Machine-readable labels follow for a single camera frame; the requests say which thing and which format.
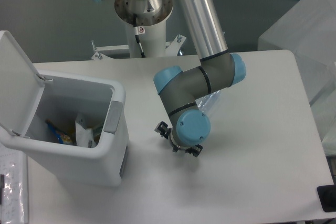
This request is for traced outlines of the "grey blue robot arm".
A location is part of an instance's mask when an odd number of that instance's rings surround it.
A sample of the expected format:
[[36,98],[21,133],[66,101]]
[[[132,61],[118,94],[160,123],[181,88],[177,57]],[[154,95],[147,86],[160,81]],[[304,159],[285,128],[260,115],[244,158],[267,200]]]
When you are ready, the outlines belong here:
[[[198,108],[197,99],[241,82],[246,67],[240,55],[229,52],[213,1],[180,1],[200,64],[187,71],[168,67],[154,76],[170,120],[160,122],[155,130],[168,140],[174,152],[199,156],[211,124]],[[166,53],[165,22],[172,13],[172,0],[115,0],[114,8],[126,26],[132,58]]]

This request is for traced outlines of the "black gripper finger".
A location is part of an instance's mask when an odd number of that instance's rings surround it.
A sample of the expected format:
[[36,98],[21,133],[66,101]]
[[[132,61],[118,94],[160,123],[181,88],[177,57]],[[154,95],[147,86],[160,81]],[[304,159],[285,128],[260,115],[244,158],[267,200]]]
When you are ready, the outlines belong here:
[[191,154],[194,157],[198,157],[202,150],[203,150],[203,146],[200,145],[200,144],[197,144],[197,145],[194,145],[190,148],[187,148],[185,150],[185,153]]
[[169,128],[168,124],[163,121],[158,123],[154,131],[159,133],[161,137],[164,137],[167,140],[170,138],[171,128]]

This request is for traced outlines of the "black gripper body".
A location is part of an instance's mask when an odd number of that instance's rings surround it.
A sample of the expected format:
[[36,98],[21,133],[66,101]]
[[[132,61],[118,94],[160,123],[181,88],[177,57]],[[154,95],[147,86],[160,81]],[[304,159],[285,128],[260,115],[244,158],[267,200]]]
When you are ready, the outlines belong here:
[[170,129],[170,133],[168,135],[168,141],[170,143],[170,145],[173,147],[172,151],[173,152],[177,152],[177,151],[184,151],[185,153],[191,153],[194,148],[193,147],[182,147],[180,145],[178,145],[173,137],[173,130]]

